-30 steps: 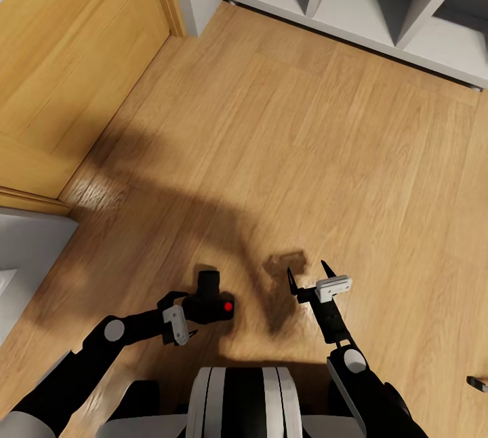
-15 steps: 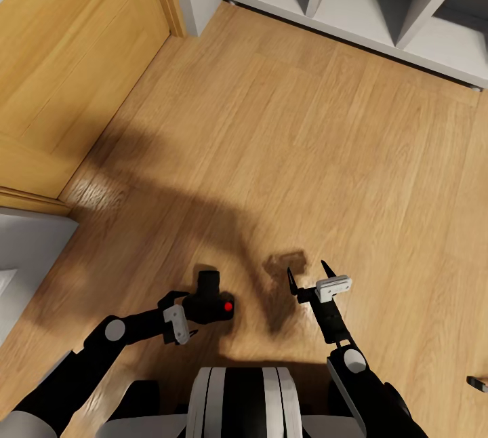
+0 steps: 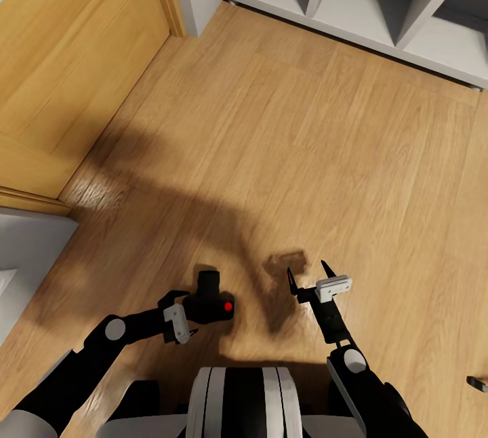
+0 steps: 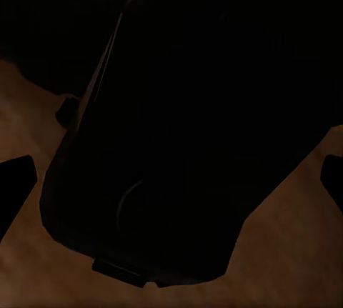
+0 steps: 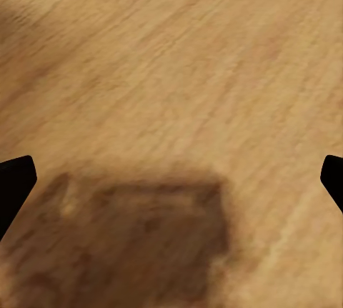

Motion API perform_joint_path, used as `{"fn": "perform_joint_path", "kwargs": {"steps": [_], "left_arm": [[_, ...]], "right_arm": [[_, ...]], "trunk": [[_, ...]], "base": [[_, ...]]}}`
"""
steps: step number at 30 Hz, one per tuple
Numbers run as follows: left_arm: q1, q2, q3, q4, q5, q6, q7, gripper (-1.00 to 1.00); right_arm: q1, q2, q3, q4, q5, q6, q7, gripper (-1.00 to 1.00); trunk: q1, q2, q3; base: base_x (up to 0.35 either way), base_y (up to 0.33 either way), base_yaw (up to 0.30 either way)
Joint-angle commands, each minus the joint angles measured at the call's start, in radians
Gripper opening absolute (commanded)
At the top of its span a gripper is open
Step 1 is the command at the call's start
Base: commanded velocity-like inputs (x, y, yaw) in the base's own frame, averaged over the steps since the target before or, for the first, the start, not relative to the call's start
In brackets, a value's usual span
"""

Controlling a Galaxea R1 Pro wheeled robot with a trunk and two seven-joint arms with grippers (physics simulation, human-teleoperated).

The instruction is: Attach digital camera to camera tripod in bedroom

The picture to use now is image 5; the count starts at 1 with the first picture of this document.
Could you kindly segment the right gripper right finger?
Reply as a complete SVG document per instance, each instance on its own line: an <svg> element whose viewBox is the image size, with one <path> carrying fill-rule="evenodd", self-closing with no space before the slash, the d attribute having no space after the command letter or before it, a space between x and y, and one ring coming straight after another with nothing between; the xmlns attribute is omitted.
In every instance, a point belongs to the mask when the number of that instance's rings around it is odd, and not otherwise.
<svg viewBox="0 0 343 308"><path fill-rule="evenodd" d="M343 213L343 158L326 155L320 180Z"/></svg>

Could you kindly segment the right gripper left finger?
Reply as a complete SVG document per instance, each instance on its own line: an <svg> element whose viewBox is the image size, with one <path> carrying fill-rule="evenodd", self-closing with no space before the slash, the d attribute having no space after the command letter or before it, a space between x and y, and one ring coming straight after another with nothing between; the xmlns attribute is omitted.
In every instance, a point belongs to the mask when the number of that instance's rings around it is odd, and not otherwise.
<svg viewBox="0 0 343 308"><path fill-rule="evenodd" d="M31 156L0 163L0 241L37 181Z"/></svg>

